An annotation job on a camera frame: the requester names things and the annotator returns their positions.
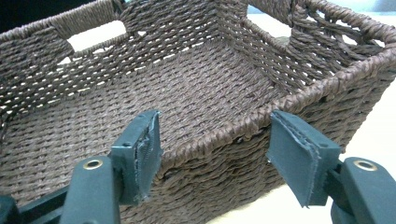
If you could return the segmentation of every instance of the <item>clamp jaw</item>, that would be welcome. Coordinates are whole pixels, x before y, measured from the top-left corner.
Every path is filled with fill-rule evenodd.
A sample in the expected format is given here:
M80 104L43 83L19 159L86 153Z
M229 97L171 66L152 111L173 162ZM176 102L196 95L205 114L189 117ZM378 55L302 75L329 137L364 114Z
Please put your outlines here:
M334 224L396 220L396 182L384 167L362 158L341 162L341 148L302 119L282 111L271 118L267 157L301 206L323 206L330 196Z
M79 162L70 185L20 209L0 197L0 223L120 223L119 204L138 205L149 197L160 168L159 112L138 115L111 147L108 157Z

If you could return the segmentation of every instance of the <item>basket bottom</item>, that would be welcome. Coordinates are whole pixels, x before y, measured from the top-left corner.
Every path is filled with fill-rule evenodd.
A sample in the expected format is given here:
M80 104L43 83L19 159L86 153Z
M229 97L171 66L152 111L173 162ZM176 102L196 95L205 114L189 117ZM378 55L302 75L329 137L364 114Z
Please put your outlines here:
M138 113L159 109L162 147L244 117L286 93L222 40L211 40L14 119L1 146L0 194L25 204L68 184L74 165L106 154Z

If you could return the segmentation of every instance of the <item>woven texture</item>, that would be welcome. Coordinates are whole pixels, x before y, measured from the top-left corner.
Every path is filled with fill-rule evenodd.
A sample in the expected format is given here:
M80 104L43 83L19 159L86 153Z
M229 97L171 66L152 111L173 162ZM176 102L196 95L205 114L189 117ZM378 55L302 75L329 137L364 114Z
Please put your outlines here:
M290 38L249 21L248 4ZM110 21L127 33L83 51L66 41ZM315 0L104 0L14 29L0 35L0 194L22 205L64 187L155 108L162 166L122 220L205 223L283 184L265 157L272 110L345 147L396 76L395 43L394 27Z

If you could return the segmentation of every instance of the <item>brown woven basket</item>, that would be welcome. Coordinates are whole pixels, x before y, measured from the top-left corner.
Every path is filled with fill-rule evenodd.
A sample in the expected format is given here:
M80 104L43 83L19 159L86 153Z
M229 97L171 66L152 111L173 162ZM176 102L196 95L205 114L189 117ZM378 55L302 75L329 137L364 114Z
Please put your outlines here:
M289 41L248 20L248 4L292 28ZM66 41L110 21L127 33L83 51ZM156 108L162 167L150 201L122 220L204 223L283 183L265 157L272 110L344 147L395 78L395 47L394 27L316 0L103 0L11 30L0 194L22 205L67 185L78 161Z

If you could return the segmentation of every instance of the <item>metal rivet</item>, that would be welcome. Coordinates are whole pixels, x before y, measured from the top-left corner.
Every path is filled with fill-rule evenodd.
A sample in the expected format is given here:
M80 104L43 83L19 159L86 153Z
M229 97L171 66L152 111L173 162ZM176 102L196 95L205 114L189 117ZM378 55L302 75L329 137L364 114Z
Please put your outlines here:
M103 162L101 160L92 160L92 161L87 161L83 167L86 170L94 170L103 165Z
M365 171L376 171L378 169L376 165L369 161L353 161L353 163Z

